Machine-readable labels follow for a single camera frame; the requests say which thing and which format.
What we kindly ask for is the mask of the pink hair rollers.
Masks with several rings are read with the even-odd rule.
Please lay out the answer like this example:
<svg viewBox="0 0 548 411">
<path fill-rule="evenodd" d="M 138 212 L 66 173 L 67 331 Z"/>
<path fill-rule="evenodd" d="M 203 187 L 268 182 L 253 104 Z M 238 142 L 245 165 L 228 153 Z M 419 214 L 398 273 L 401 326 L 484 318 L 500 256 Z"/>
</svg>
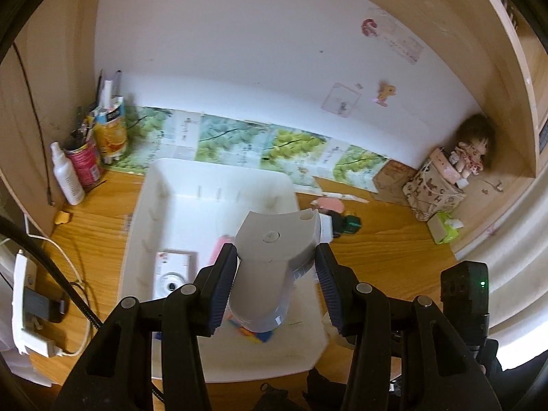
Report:
<svg viewBox="0 0 548 411">
<path fill-rule="evenodd" d="M 214 248 L 212 250 L 212 254 L 209 260 L 210 264 L 214 264 L 221 253 L 222 248 L 225 244 L 232 244 L 234 242 L 234 238 L 228 235 L 221 236 L 217 239 L 216 243 L 214 244 Z"/>
</svg>

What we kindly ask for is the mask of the white compact digital camera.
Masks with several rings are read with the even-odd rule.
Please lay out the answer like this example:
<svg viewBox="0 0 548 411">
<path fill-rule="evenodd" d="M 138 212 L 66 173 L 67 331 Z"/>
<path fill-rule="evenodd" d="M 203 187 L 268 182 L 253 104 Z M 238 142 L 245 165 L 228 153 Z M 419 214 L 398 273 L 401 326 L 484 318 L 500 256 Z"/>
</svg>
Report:
<svg viewBox="0 0 548 411">
<path fill-rule="evenodd" d="M 173 250 L 156 254 L 153 279 L 153 300 L 165 298 L 174 290 L 192 283 L 197 275 L 197 254 Z"/>
</svg>

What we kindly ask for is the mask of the white square charger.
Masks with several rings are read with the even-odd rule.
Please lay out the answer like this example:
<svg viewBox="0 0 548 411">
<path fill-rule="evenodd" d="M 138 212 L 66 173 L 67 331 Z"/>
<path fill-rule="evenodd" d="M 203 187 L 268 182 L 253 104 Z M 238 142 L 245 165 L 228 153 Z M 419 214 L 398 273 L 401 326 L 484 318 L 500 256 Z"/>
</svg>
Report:
<svg viewBox="0 0 548 411">
<path fill-rule="evenodd" d="M 321 224 L 320 243 L 331 243 L 334 239 L 333 219 L 328 215 L 321 213 L 319 215 Z"/>
</svg>

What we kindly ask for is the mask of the green and gold perfume bottle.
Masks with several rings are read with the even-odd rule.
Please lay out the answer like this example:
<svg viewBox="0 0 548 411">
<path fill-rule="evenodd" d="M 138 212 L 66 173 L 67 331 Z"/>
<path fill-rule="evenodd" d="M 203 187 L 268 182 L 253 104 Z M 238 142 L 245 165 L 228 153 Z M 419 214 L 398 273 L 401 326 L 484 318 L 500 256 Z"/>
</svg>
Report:
<svg viewBox="0 0 548 411">
<path fill-rule="evenodd" d="M 344 214 L 344 233 L 355 235 L 362 227 L 360 217 L 355 212 L 345 212 Z"/>
</svg>

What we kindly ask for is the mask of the multicolour puzzle cube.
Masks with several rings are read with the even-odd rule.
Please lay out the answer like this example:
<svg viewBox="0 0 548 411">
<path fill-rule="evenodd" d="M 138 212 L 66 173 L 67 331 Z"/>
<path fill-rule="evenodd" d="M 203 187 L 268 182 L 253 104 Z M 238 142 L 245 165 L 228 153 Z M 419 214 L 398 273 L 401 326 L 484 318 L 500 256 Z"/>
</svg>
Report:
<svg viewBox="0 0 548 411">
<path fill-rule="evenodd" d="M 252 340 L 254 343 L 267 343 L 273 336 L 273 331 L 266 332 L 253 332 L 243 327 L 236 319 L 230 316 L 227 320 L 233 327 L 235 327 L 244 337 Z"/>
</svg>

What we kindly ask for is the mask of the black plug adapter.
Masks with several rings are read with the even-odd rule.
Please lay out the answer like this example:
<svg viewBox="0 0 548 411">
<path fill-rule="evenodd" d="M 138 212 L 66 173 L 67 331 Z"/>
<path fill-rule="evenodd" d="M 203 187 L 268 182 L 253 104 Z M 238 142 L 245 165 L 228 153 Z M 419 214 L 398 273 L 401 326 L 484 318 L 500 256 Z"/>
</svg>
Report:
<svg viewBox="0 0 548 411">
<path fill-rule="evenodd" d="M 332 232 L 334 238 L 340 238 L 346 233 L 347 220 L 342 213 L 329 212 L 332 221 Z"/>
</svg>

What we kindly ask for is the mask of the green tissue pack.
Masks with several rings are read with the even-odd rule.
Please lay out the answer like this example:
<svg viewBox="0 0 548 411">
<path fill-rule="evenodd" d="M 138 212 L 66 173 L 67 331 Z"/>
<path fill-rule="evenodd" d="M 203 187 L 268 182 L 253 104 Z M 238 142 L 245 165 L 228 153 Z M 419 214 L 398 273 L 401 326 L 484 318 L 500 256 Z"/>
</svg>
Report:
<svg viewBox="0 0 548 411">
<path fill-rule="evenodd" d="M 437 212 L 427 222 L 427 228 L 433 241 L 437 244 L 449 244 L 458 238 L 464 227 L 462 221 L 453 218 L 448 212 Z"/>
</svg>

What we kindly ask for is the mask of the pink oval case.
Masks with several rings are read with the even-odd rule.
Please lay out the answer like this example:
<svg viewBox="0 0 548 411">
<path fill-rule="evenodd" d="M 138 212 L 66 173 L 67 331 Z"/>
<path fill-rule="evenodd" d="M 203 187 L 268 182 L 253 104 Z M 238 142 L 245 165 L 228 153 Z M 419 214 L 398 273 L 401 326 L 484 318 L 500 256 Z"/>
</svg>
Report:
<svg viewBox="0 0 548 411">
<path fill-rule="evenodd" d="M 345 211 L 343 201 L 337 198 L 321 197 L 313 199 L 310 205 L 324 214 L 327 214 L 328 212 L 343 214 Z"/>
</svg>

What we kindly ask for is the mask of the white plastic organizer tray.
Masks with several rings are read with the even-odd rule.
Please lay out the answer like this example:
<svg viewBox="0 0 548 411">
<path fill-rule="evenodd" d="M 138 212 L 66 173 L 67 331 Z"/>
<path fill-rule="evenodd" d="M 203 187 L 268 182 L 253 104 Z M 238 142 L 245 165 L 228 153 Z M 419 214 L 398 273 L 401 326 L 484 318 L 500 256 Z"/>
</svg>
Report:
<svg viewBox="0 0 548 411">
<path fill-rule="evenodd" d="M 150 165 L 134 211 L 118 296 L 149 301 L 192 283 L 236 236 L 249 212 L 298 209 L 282 173 L 199 161 L 159 159 Z M 328 339 L 315 274 L 297 279 L 289 313 L 267 341 L 246 336 L 224 315 L 210 338 L 199 338 L 208 383 L 258 381 L 308 371 Z"/>
</svg>

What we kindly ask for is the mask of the patterned canvas bag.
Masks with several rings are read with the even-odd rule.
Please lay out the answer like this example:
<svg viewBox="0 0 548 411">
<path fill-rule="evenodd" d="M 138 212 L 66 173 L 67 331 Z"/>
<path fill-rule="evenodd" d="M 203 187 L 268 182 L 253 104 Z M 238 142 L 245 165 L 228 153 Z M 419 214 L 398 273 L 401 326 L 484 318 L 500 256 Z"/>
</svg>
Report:
<svg viewBox="0 0 548 411">
<path fill-rule="evenodd" d="M 437 212 L 452 212 L 465 199 L 465 193 L 456 185 L 459 179 L 442 149 L 434 149 L 402 187 L 415 218 L 427 222 Z"/>
</svg>

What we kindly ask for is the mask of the brown cardboard drawing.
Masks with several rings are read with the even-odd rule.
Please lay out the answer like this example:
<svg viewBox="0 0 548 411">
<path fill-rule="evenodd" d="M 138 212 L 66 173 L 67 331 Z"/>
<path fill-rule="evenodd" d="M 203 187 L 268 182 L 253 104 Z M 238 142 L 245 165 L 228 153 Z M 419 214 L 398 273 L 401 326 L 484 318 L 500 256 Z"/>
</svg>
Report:
<svg viewBox="0 0 548 411">
<path fill-rule="evenodd" d="M 372 196 L 382 202 L 408 206 L 402 188 L 416 173 L 415 168 L 389 160 L 372 179 L 376 189 Z"/>
</svg>

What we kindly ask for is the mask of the grape picture strip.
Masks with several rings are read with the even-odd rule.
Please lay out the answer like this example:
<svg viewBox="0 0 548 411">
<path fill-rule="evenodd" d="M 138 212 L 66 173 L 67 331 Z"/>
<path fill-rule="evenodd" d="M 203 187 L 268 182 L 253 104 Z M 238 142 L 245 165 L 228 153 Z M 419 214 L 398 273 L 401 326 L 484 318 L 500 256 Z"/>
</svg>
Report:
<svg viewBox="0 0 548 411">
<path fill-rule="evenodd" d="M 128 149 L 111 168 L 145 174 L 160 158 L 279 172 L 318 194 L 320 178 L 375 192 L 373 177 L 388 158 L 339 139 L 276 124 L 183 110 L 126 109 Z"/>
</svg>

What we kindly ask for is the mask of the white spray bottle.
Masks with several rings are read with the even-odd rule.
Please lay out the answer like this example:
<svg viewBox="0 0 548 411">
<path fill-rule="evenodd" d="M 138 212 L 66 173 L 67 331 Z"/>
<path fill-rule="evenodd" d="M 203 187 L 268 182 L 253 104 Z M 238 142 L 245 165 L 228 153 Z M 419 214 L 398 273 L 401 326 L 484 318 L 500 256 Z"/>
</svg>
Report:
<svg viewBox="0 0 548 411">
<path fill-rule="evenodd" d="M 53 162 L 53 173 L 59 183 L 60 189 L 70 205 L 78 205 L 85 198 L 83 189 L 73 163 L 61 149 L 58 142 L 50 145 L 51 157 Z"/>
</svg>

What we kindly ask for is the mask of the orange juice carton holder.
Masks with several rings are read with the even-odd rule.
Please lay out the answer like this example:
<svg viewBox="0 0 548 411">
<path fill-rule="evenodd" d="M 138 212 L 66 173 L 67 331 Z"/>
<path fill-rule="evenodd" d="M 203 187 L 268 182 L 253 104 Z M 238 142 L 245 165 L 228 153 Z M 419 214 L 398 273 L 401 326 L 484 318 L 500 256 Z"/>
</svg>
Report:
<svg viewBox="0 0 548 411">
<path fill-rule="evenodd" d="M 128 143 L 124 98 L 115 97 L 112 101 L 111 109 L 98 107 L 92 111 L 94 136 L 101 158 L 108 165 L 124 156 Z"/>
</svg>

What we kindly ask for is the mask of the wooden shelf unit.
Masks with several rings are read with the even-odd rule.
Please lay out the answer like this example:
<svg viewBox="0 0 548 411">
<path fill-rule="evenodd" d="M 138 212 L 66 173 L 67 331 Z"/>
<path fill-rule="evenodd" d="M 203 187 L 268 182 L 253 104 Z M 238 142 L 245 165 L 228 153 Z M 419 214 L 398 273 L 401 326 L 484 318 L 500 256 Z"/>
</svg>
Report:
<svg viewBox="0 0 548 411">
<path fill-rule="evenodd" d="M 48 145 L 121 72 L 127 101 L 308 129 L 417 166 L 466 114 L 499 130 L 461 249 L 547 164 L 547 56 L 501 0 L 1 0 L 1 179 L 45 233 Z"/>
</svg>

